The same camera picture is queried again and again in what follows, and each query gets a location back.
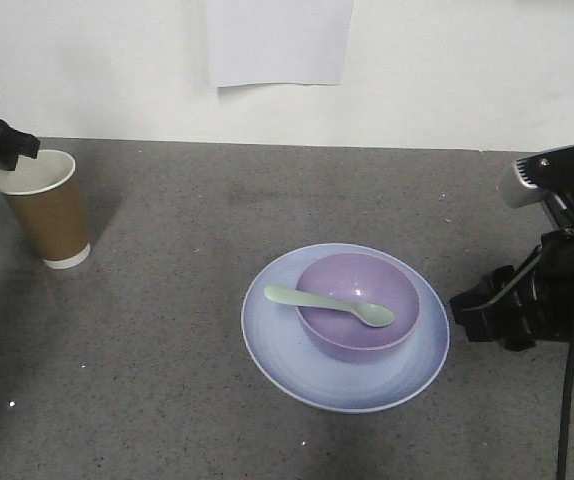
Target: cable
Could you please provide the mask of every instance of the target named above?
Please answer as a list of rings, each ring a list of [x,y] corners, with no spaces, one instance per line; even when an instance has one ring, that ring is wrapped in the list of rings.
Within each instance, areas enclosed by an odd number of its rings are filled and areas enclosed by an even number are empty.
[[[567,471],[567,450],[569,445],[569,420],[571,417],[571,394],[574,388],[574,323],[572,336],[567,350],[567,365],[563,382],[563,399],[560,407],[560,431],[558,434],[558,461],[556,480],[565,480]]]

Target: plate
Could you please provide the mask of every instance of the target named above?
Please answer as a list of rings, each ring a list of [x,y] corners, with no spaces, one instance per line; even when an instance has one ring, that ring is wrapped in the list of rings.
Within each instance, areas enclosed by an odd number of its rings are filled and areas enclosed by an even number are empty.
[[[416,328],[384,358],[348,363],[322,353],[305,334],[296,308],[274,303],[263,294],[267,285],[295,288],[309,265],[338,253],[365,253],[390,262],[418,292]],[[277,258],[247,290],[241,324],[247,350],[274,385],[307,405],[334,412],[377,412],[414,398],[436,378],[449,350],[447,315],[431,286],[400,260],[360,245],[311,245]]]

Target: bowl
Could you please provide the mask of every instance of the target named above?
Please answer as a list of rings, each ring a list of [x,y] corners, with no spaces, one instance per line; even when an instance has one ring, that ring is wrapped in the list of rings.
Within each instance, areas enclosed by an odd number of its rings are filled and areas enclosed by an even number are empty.
[[[347,302],[371,302],[391,309],[391,325],[374,328],[351,313],[298,307],[311,341],[324,353],[345,362],[386,356],[407,339],[418,319],[418,293],[395,265],[362,253],[329,255],[307,267],[296,287]]]

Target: mint green spoon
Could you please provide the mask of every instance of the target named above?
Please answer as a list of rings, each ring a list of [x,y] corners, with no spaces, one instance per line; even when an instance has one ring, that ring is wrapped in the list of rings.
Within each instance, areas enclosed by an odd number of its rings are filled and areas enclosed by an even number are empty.
[[[314,295],[313,293],[294,290],[293,288],[268,285],[265,287],[265,297],[272,302],[298,307],[328,308],[349,312],[370,327],[386,327],[394,321],[394,312],[388,308],[368,302],[343,302],[334,298]]]

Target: white paper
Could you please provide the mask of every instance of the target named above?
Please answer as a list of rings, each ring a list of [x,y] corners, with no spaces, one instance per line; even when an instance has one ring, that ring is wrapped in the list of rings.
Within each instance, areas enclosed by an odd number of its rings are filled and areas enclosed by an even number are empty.
[[[354,0],[206,0],[210,83],[338,85]]]

